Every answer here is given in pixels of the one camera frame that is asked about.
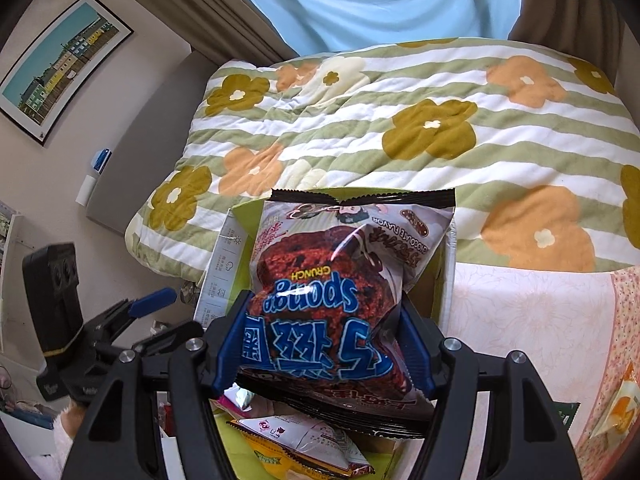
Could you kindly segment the person's left hand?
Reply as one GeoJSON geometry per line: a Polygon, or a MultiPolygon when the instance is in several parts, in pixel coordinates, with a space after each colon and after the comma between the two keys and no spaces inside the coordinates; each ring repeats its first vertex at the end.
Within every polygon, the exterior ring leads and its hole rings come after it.
{"type": "Polygon", "coordinates": [[[79,428],[84,421],[87,409],[82,405],[70,400],[67,408],[60,415],[61,425],[65,433],[74,440],[79,428]]]}

